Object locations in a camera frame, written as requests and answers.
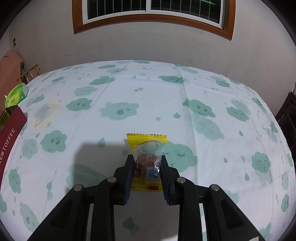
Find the wooden window frame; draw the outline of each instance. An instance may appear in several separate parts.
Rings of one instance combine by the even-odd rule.
[[[200,28],[208,32],[222,36],[228,40],[232,40],[234,21],[235,21],[235,0],[225,0],[225,13],[224,13],[224,22],[223,27],[216,27],[211,24],[201,22],[198,20],[165,15],[165,14],[129,14],[121,15],[110,18],[104,18],[96,20],[90,23],[83,24],[82,18],[82,0],[72,0],[72,19],[73,19],[73,30],[74,34],[80,33],[82,31],[100,27],[103,25],[109,25],[114,23],[123,23],[123,22],[168,22],[187,25],[191,27]]]

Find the pink cloth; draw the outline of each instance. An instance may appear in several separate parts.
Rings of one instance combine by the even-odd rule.
[[[22,59],[11,49],[0,60],[0,111],[4,110],[5,96],[18,84]]]

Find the wall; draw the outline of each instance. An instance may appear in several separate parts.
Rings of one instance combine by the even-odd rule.
[[[5,31],[4,35],[0,39],[0,59],[7,51],[10,50],[9,46],[9,28]]]
[[[296,80],[296,47],[261,0],[236,0],[232,41],[192,27],[149,22],[73,35],[71,0],[32,0],[10,25],[9,36],[16,38],[14,49],[26,66],[38,63],[42,72],[114,59],[189,65],[253,88],[274,114]]]

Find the white tablecloth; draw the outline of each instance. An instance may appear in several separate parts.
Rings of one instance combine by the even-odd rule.
[[[36,77],[19,104],[28,122],[2,180],[0,218],[27,240],[63,196],[123,166],[127,133],[165,134],[169,165],[195,184],[220,185],[266,240],[296,205],[291,152],[260,96],[222,75],[152,61],[106,61]],[[177,240],[178,207],[132,191],[115,207],[116,238]]]

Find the transparent plastic wrapper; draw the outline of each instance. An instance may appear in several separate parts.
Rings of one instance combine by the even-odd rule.
[[[132,189],[161,191],[159,169],[166,136],[127,134],[127,139],[135,159]]]

